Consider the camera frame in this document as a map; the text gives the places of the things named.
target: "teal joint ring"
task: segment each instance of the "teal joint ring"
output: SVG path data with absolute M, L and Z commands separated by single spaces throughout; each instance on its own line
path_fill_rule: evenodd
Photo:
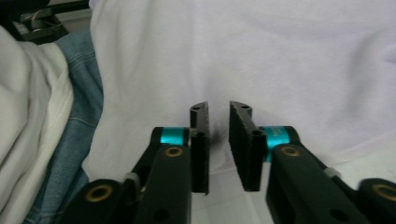
M 268 155 L 265 161 L 271 162 L 274 148 L 280 144 L 290 143 L 288 131 L 283 126 L 262 127 L 267 135 Z
M 169 145 L 184 145 L 184 128 L 163 128 L 161 143 Z

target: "denim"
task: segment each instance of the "denim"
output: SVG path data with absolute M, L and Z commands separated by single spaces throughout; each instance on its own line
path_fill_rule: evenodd
M 81 168 L 103 109 L 103 88 L 89 29 L 56 41 L 68 63 L 74 102 L 44 182 L 23 224 L 56 223 L 88 183 Z

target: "white sweater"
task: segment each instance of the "white sweater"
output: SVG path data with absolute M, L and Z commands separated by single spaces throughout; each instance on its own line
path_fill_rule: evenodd
M 20 43 L 0 27 L 0 223 L 21 223 L 67 122 L 73 92 L 55 44 Z

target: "hole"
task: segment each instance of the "hole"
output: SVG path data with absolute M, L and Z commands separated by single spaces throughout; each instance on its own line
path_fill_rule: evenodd
M 97 189 L 92 193 L 92 197 L 99 198 L 107 193 L 107 189 Z
M 175 148 L 175 147 L 174 148 L 170 148 L 168 152 L 171 155 L 176 155 L 178 153 L 178 149 Z
M 293 154 L 296 152 L 296 150 L 292 147 L 286 147 L 285 151 L 289 154 Z
M 330 215 L 332 215 L 332 217 L 337 219 L 338 221 L 342 221 L 342 222 L 349 221 L 349 217 L 347 216 L 347 214 L 345 214 L 343 211 L 338 209 L 331 210 Z
M 256 135 L 256 136 L 260 136 L 260 135 L 262 135 L 262 132 L 260 132 L 260 131 L 258 131 L 258 130 L 255 130 L 255 131 L 253 131 L 253 132 L 251 132 L 253 135 Z
M 155 221 L 165 221 L 169 218 L 169 213 L 165 209 L 159 209 L 154 213 L 153 218 Z

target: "white cloth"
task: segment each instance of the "white cloth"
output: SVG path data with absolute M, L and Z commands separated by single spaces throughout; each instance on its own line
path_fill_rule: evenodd
M 0 223 L 29 211 L 73 102 L 55 44 L 19 43 L 0 27 Z
M 104 112 L 83 167 L 122 180 L 154 127 L 208 101 L 212 174 L 233 166 L 229 101 L 291 125 L 327 164 L 396 137 L 396 2 L 92 1 Z

